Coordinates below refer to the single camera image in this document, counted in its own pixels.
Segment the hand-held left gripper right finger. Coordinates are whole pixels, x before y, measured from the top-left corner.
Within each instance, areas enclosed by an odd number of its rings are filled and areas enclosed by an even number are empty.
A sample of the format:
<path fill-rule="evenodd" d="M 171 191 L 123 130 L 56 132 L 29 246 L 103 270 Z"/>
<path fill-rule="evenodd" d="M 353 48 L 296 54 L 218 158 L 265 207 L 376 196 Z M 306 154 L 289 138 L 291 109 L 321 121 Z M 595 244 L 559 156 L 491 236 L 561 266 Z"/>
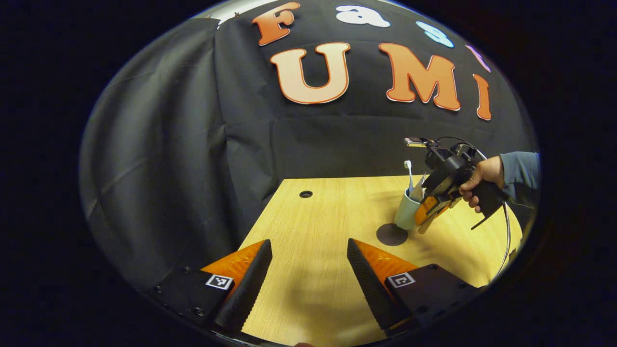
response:
<path fill-rule="evenodd" d="M 485 292 L 438 264 L 418 267 L 357 239 L 347 259 L 381 330 L 401 334 L 432 325 Z"/>

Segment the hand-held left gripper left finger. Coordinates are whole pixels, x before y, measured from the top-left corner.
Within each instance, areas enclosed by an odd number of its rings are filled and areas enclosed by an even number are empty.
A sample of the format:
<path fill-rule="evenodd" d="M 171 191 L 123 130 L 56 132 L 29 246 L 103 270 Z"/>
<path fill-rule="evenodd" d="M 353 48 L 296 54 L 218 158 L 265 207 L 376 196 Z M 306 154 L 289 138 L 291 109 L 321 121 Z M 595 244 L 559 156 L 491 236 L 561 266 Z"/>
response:
<path fill-rule="evenodd" d="M 271 241 L 262 240 L 201 269 L 174 270 L 147 295 L 199 329 L 240 333 L 272 258 Z"/>

